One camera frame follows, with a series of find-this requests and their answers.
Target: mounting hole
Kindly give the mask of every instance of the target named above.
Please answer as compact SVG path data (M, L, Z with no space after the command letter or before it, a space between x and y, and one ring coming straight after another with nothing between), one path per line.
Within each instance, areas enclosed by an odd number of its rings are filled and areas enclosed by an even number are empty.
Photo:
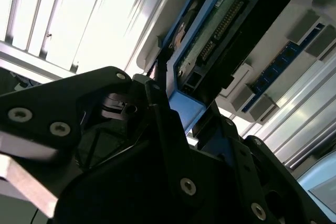
M266 213L264 209L261 207L261 205L257 203L252 203L251 209L252 209L252 212L255 214L255 216L257 216L259 220L266 220Z
M32 117L32 112L26 108L13 108L8 112L8 118L18 123L28 122Z
M117 73L117 77L122 80L126 79L126 77L121 73Z
M50 128L50 132L55 136L67 136L69 135L71 128L67 123L64 122L55 122L52 123Z
M182 191L190 196L193 196L196 193L196 186L194 182L188 178L182 178L180 181L180 186Z
M127 115L131 115L131 114L134 114L137 110L138 110L137 106L130 105L125 109L125 113Z
M248 171L248 172L251 171L250 167L248 167L247 165L244 165L244 169L245 169L246 171Z

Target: black metal bracket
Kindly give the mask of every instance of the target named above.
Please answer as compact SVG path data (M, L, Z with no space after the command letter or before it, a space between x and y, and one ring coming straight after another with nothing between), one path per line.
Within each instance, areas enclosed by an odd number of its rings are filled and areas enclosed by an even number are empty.
M162 154L171 192L177 199L182 200L185 206L200 206L203 200L202 185L195 170L180 116L170 109L165 90L160 89L155 81L147 81L145 89L159 135L159 142L153 138L152 144L156 145ZM183 191L184 186L190 192Z
M108 93L127 92L131 78L115 67L58 80L0 97L0 151L43 162L61 162L81 139L81 122Z

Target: black cable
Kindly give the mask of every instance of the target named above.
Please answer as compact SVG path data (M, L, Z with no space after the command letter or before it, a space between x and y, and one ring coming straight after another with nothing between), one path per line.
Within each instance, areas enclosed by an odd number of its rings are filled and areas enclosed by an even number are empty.
M31 221L30 221L30 224L33 224L34 219L35 219L35 217L36 217L36 215L37 215L37 212L38 212L38 208L36 208L36 211L35 211L35 213L34 213L32 219L31 219Z

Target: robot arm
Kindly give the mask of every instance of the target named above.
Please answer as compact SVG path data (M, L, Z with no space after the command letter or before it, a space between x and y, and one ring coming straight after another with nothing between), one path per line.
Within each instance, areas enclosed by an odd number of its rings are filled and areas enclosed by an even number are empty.
M53 223L331 223L267 146L241 139L215 104L191 148L165 90L146 76L103 68L0 102L0 175ZM122 144L91 165L94 137L79 161L83 132L117 121L127 129Z

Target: screw head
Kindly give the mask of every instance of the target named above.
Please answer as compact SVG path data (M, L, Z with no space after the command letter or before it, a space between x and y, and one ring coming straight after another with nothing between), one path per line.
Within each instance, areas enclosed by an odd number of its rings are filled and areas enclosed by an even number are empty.
M264 209L258 203L251 204L252 212L257 216L259 220L266 220L266 213Z
M190 196L193 196L196 193L196 186L194 182L188 178L182 178L180 181L180 186L182 191Z
M253 141L257 144L257 145L261 145L261 141L260 139L258 139L257 137L253 138Z
M71 131L70 126L64 122L52 123L49 129L51 134L55 136L67 136Z
M121 80L126 79L126 77L125 77L123 74L121 74L121 73L117 73L117 77L118 77L119 79L121 79Z
M228 125L231 125L231 126L233 125L233 122L229 118L226 119L226 122L228 123Z
M8 112L8 118L14 122L25 123L33 118L33 114L26 108L13 108Z

